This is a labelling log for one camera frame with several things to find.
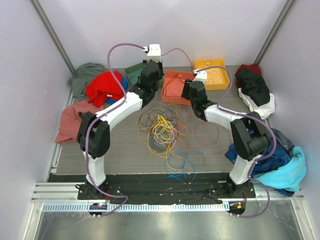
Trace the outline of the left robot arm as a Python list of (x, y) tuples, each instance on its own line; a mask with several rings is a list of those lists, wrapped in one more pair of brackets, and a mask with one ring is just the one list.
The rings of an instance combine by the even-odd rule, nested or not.
[(159, 89), (158, 82), (163, 75), (162, 62), (146, 61), (138, 82), (123, 98), (97, 113), (88, 111), (81, 117), (77, 142), (85, 157), (85, 184), (93, 198), (100, 200), (107, 192), (104, 185), (106, 181), (104, 156), (111, 145), (112, 129), (151, 102)]

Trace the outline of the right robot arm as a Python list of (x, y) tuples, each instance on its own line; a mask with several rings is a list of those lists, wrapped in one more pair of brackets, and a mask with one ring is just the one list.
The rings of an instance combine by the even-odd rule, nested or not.
[(263, 154), (270, 147), (276, 146), (273, 131), (256, 112), (236, 112), (208, 100), (201, 81), (186, 79), (181, 97), (190, 101), (192, 110), (199, 119), (231, 131), (237, 157), (226, 177), (225, 190), (230, 197), (238, 197), (248, 186), (255, 164), (263, 159)]

